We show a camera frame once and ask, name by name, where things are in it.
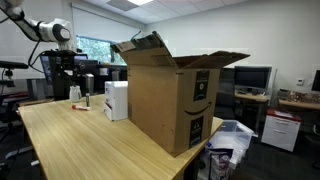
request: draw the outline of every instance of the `drawer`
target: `drawer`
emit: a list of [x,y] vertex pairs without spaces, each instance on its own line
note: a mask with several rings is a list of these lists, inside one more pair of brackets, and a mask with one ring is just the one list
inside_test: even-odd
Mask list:
[[300,122],[273,116],[267,116],[265,127],[275,128],[285,132],[298,133],[300,128]]
[[292,152],[297,135],[297,133],[285,132],[279,129],[265,127],[261,141]]

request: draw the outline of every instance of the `desk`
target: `desk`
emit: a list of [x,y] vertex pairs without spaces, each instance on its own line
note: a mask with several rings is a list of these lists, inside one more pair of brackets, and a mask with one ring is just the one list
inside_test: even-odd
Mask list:
[[[206,143],[173,158],[128,119],[109,121],[103,99],[91,97],[92,111],[69,100],[19,108],[47,179],[174,179]],[[214,118],[212,136],[221,124]]]
[[279,104],[320,111],[320,104],[315,104],[315,103],[304,103],[304,102],[292,102],[292,101],[287,101],[287,100],[279,100]]
[[262,96],[262,95],[252,95],[250,93],[247,94],[240,94],[235,92],[234,96],[236,98],[240,99],[247,99],[247,100],[253,100],[256,102],[259,102],[259,108],[258,108],[258,113],[256,117],[256,124],[255,124],[255,129],[254,129],[254,136],[258,137],[259,136],[259,124],[261,120],[261,113],[263,109],[263,105],[268,102],[268,97],[267,96]]

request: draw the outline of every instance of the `floor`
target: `floor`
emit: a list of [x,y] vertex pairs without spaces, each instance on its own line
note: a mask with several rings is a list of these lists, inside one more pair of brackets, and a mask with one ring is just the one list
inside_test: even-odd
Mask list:
[[[0,162],[4,162],[7,152],[18,147],[30,145],[22,143],[21,128],[13,135],[8,136],[0,144]],[[40,177],[40,166],[31,167],[30,162],[34,155],[32,152],[19,155],[15,160],[7,160],[11,171],[8,180],[38,180]],[[234,172],[232,179],[245,180],[316,180],[319,179],[320,171],[312,168],[314,160],[312,153],[303,136],[298,137],[295,151],[293,153],[260,143],[257,138],[252,138],[247,155]]]

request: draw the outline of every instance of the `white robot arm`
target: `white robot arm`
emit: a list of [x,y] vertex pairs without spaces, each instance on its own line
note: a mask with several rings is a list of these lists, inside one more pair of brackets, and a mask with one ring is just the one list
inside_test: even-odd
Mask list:
[[66,28],[68,21],[55,19],[52,22],[35,21],[25,16],[18,7],[23,0],[0,0],[0,9],[32,41],[56,42],[59,50],[72,50],[71,33]]

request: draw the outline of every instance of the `cardboard box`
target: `cardboard box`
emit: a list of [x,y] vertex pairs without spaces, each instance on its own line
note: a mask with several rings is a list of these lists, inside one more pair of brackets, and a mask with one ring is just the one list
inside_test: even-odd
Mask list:
[[172,156],[208,138],[220,68],[249,55],[172,57],[153,34],[112,46],[128,65],[128,117]]
[[110,121],[128,118],[128,81],[106,81],[103,111]]

